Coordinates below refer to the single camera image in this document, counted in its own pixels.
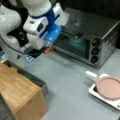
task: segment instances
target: gray countertop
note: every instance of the gray countertop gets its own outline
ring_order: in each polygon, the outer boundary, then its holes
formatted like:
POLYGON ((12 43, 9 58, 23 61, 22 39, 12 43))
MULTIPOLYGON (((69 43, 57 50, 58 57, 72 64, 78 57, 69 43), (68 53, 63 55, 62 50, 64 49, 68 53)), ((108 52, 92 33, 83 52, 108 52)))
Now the gray countertop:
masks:
POLYGON ((87 70, 120 77, 120 50, 95 69, 59 52, 41 55, 25 67, 48 85, 48 112, 42 120, 118 120, 120 111, 88 93, 87 70))

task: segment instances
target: oven door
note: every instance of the oven door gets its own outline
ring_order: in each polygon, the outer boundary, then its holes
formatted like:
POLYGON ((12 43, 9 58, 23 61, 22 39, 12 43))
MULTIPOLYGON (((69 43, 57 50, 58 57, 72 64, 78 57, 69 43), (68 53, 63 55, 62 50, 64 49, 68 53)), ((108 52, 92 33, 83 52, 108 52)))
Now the oven door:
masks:
POLYGON ((61 35, 56 42, 57 50, 89 63, 90 40, 61 35))

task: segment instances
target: toaster oven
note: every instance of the toaster oven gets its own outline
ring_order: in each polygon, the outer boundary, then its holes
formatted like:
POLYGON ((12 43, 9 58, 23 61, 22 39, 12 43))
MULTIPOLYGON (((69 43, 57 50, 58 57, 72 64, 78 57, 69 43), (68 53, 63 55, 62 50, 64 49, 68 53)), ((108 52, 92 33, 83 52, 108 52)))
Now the toaster oven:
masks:
POLYGON ((66 21, 56 49, 99 68, 116 48, 119 20, 71 8, 65 9, 66 21))

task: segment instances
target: wooden cutting board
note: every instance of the wooden cutting board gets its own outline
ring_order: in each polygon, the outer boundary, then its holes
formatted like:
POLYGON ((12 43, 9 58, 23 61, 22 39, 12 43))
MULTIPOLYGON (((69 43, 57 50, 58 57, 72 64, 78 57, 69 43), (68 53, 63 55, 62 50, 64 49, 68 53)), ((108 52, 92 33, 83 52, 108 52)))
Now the wooden cutting board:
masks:
POLYGON ((0 93, 16 120, 40 120, 47 112, 42 89, 2 63, 0 93))

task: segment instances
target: black cable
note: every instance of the black cable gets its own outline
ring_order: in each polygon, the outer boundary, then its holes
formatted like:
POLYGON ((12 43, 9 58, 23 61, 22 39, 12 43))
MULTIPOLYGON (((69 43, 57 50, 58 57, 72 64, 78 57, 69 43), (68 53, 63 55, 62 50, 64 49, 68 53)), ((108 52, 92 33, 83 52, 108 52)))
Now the black cable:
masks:
POLYGON ((10 49, 12 49, 12 50, 14 50, 14 51, 16 51, 16 52, 18 52, 18 53, 20 53, 20 54, 24 54, 24 55, 28 55, 28 56, 41 55, 41 54, 44 53, 44 51, 47 49, 46 47, 44 47, 40 54, 28 54, 28 53, 24 53, 24 52, 21 52, 21 51, 19 51, 19 50, 16 50, 16 49, 12 48, 10 45, 8 45, 8 44, 3 40, 3 38, 2 38, 1 35, 0 35, 0 38, 1 38, 2 42, 3 42, 7 47, 9 47, 10 49))
POLYGON ((0 1, 0 8, 1 8, 1 6, 2 6, 2 0, 0 1))

